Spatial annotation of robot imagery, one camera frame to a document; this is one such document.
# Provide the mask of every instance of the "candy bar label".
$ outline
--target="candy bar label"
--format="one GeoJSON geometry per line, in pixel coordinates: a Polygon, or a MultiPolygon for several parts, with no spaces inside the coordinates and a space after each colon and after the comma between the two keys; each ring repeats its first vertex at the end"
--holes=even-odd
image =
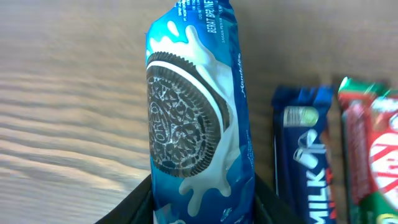
{"type": "Polygon", "coordinates": [[[377,188],[398,209],[398,134],[383,134],[372,145],[369,162],[377,188]]]}
{"type": "Polygon", "coordinates": [[[316,154],[326,154],[324,144],[315,144],[318,133],[314,129],[310,129],[302,134],[298,139],[299,148],[294,152],[293,159],[306,167],[307,187],[314,192],[308,195],[308,207],[310,209],[310,218],[316,223],[325,223],[325,217],[329,216],[329,194],[330,190],[326,182],[325,169],[321,169],[318,173],[313,173],[314,168],[318,166],[319,160],[316,154]]]}
{"type": "Polygon", "coordinates": [[[377,224],[398,224],[398,216],[393,214],[382,214],[378,216],[377,224]]]}
{"type": "Polygon", "coordinates": [[[390,128],[393,129],[394,131],[398,131],[398,114],[395,114],[390,119],[390,128]]]}
{"type": "Polygon", "coordinates": [[[312,127],[319,119],[318,111],[310,106],[288,106],[284,113],[285,127],[312,127]]]}
{"type": "Polygon", "coordinates": [[[379,97],[378,99],[374,100],[372,103],[372,109],[382,111],[382,112],[391,112],[398,110],[398,100],[379,97]]]}

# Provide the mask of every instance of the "kitkat logo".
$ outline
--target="kitkat logo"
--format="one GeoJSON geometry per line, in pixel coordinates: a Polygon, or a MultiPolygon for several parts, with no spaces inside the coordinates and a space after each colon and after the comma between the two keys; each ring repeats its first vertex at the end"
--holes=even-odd
{"type": "Polygon", "coordinates": [[[369,163],[377,188],[398,209],[398,134],[377,138],[369,152],[369,163]]]}

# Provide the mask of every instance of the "oreo logo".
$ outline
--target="oreo logo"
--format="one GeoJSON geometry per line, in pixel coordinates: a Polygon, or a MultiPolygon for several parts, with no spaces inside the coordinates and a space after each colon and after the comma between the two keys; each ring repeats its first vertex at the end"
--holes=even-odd
{"type": "Polygon", "coordinates": [[[229,126],[222,97],[192,63],[156,52],[147,62],[149,143],[159,170],[191,177],[205,170],[229,126]]]}
{"type": "Polygon", "coordinates": [[[170,129],[165,113],[156,102],[150,103],[149,110],[152,115],[152,119],[149,122],[150,132],[154,135],[157,142],[166,143],[169,140],[167,133],[170,132],[170,129]]]}

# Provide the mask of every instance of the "blue candy bar wrapper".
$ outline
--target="blue candy bar wrapper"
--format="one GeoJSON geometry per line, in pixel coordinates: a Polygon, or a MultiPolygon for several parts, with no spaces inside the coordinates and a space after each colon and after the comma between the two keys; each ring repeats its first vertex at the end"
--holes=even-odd
{"type": "Polygon", "coordinates": [[[333,89],[280,86],[274,107],[275,190],[308,224],[336,223],[327,113],[333,89]]]}
{"type": "Polygon", "coordinates": [[[159,224],[252,223],[254,156],[228,0],[181,0],[146,36],[150,164],[159,224]]]}

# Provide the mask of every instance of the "chocolate bar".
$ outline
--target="chocolate bar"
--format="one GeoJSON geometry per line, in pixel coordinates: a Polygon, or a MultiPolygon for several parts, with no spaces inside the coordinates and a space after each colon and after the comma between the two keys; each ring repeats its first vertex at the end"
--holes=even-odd
{"type": "Polygon", "coordinates": [[[339,89],[351,223],[398,223],[398,95],[345,78],[339,89]]]}
{"type": "Polygon", "coordinates": [[[276,193],[308,224],[336,223],[327,113],[333,89],[280,86],[274,107],[276,193]]]}

